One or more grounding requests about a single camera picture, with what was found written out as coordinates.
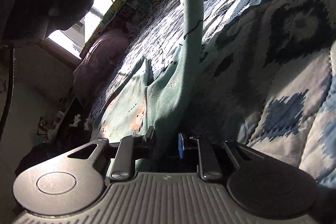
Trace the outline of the blue white quilted bedspread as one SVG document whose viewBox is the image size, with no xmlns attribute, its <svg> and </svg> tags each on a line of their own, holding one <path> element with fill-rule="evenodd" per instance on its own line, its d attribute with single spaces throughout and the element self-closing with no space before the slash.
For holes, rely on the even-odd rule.
<svg viewBox="0 0 336 224">
<path fill-rule="evenodd" d="M 178 132 L 236 140 L 335 188 L 335 0 L 207 0 Z"/>
</svg>

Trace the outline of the purple pillow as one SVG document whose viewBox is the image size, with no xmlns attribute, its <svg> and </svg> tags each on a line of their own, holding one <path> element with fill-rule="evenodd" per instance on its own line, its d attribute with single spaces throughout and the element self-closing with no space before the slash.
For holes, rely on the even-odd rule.
<svg viewBox="0 0 336 224">
<path fill-rule="evenodd" d="M 126 33 L 120 29 L 101 35 L 80 65 L 73 71 L 73 90 L 77 99 L 86 104 L 93 100 L 103 82 L 113 73 L 129 46 Z"/>
</svg>

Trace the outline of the black white plush toy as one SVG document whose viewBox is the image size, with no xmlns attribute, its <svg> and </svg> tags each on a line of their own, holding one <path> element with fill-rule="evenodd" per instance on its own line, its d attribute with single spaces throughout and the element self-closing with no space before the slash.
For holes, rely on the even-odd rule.
<svg viewBox="0 0 336 224">
<path fill-rule="evenodd" d="M 92 129 L 90 118 L 85 117 L 83 114 L 76 114 L 69 127 L 80 131 L 90 131 Z"/>
</svg>

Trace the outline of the teal printed baby garment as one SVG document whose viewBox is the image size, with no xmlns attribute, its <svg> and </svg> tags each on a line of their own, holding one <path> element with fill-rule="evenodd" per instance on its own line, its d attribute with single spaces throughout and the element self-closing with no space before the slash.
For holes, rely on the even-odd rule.
<svg viewBox="0 0 336 224">
<path fill-rule="evenodd" d="M 118 142 L 154 128 L 151 158 L 136 170 L 157 171 L 177 155 L 174 139 L 198 74 L 204 0 L 155 2 L 91 108 L 92 138 Z"/>
</svg>

